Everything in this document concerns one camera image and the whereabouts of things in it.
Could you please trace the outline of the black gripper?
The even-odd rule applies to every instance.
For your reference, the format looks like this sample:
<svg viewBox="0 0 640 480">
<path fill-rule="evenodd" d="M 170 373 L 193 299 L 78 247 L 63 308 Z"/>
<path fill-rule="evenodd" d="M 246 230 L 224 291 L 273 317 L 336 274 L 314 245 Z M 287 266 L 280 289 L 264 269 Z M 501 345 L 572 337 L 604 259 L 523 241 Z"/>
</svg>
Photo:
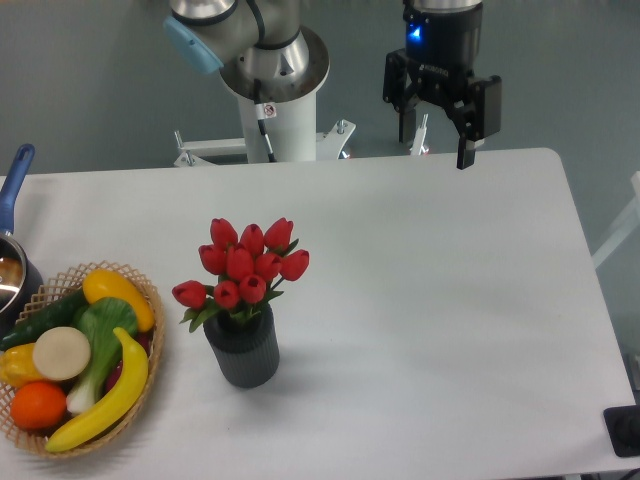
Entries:
<svg viewBox="0 0 640 480">
<path fill-rule="evenodd" d="M 456 167 L 475 162 L 476 150 L 501 129 L 502 78 L 479 78 L 480 1 L 405 1 L 405 47 L 386 55 L 382 97 L 398 114 L 398 141 L 410 143 L 416 105 L 452 108 L 459 135 Z"/>
</svg>

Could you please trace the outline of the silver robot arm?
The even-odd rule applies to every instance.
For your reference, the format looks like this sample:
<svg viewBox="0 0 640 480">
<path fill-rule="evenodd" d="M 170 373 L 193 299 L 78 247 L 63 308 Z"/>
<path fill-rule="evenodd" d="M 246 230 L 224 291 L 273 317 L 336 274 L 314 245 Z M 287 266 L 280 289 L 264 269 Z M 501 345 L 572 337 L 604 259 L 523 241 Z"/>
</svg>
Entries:
<svg viewBox="0 0 640 480">
<path fill-rule="evenodd" d="M 316 128 L 316 95 L 330 69 L 326 45 L 300 20 L 296 1 L 174 1 L 163 28 L 202 74 L 219 73 L 235 96 L 239 140 L 183 142 L 182 159 L 244 153 L 251 163 L 342 158 L 355 125 Z M 425 152 L 425 102 L 441 108 L 458 136 L 456 165 L 470 167 L 477 148 L 499 132 L 502 81 L 473 70 L 479 51 L 479 1 L 407 1 L 405 45 L 385 59 L 382 98 L 398 115 L 398 139 Z"/>
</svg>

